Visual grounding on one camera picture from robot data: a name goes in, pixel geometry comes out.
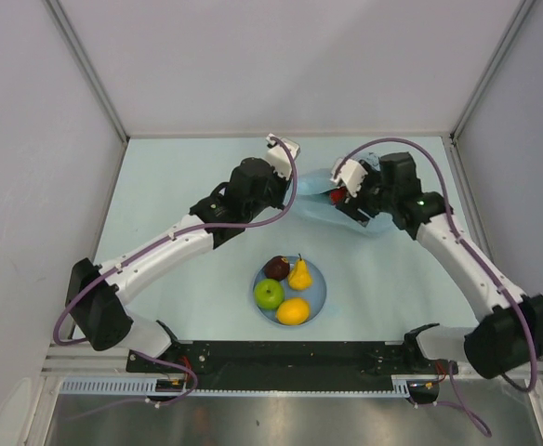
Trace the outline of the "light blue plastic bag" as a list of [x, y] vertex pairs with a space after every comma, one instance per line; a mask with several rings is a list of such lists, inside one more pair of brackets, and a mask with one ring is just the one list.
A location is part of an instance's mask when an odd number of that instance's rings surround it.
[[330, 198], [330, 193], [336, 188], [331, 177], [331, 168], [300, 174], [292, 211], [311, 221], [353, 230], [365, 236], [378, 236], [395, 230], [391, 215], [386, 213], [371, 217], [364, 226], [339, 212]]

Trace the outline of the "dark red fake apple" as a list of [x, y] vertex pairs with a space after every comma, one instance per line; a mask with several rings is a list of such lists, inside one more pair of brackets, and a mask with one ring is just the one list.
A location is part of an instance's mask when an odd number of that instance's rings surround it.
[[263, 273], [267, 279], [281, 282], [290, 273], [291, 267], [285, 256], [274, 256], [263, 268]]

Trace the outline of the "yellow fake pear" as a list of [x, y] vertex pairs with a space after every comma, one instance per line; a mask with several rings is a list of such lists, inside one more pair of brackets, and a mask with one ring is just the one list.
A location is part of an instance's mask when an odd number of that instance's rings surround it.
[[307, 266], [307, 262], [298, 256], [294, 267], [287, 276], [289, 287], [296, 291], [304, 291], [312, 286], [313, 279]]

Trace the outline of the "green fake apple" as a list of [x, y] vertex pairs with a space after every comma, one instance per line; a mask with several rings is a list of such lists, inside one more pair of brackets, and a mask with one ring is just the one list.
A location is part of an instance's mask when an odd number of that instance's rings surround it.
[[285, 300], [285, 291], [280, 282], [263, 279], [255, 285], [253, 297], [260, 309], [276, 310]]

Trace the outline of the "yellow fake lemon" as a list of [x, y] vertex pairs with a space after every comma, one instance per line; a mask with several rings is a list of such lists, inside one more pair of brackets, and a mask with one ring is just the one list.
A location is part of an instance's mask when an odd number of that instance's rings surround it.
[[275, 317], [283, 325], [295, 326], [304, 323], [311, 314], [309, 303], [301, 297], [285, 300], [276, 310]]

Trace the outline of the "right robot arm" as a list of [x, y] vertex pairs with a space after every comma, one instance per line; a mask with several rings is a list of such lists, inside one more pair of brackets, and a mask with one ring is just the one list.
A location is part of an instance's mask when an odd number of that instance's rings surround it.
[[543, 295], [528, 295], [510, 281], [457, 226], [446, 192], [425, 192], [413, 157], [383, 155], [378, 165], [340, 159], [331, 180], [346, 192], [336, 208], [366, 225], [388, 214], [433, 255], [464, 295], [478, 322], [473, 329], [424, 330], [403, 349], [404, 365], [426, 372], [436, 359], [466, 361], [485, 379], [543, 356]]

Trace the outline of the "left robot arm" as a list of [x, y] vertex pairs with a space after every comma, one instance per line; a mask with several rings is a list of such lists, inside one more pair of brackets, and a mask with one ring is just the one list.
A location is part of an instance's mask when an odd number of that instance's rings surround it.
[[282, 218], [296, 198], [298, 174], [293, 155], [268, 152], [265, 158], [246, 158], [195, 204], [178, 223], [140, 248], [93, 264], [84, 258], [72, 268], [62, 315], [72, 317], [81, 341], [96, 351], [124, 347], [143, 353], [157, 370], [173, 369], [179, 348], [166, 325], [131, 315], [127, 305], [146, 287], [173, 268], [209, 253], [247, 229], [265, 209]]

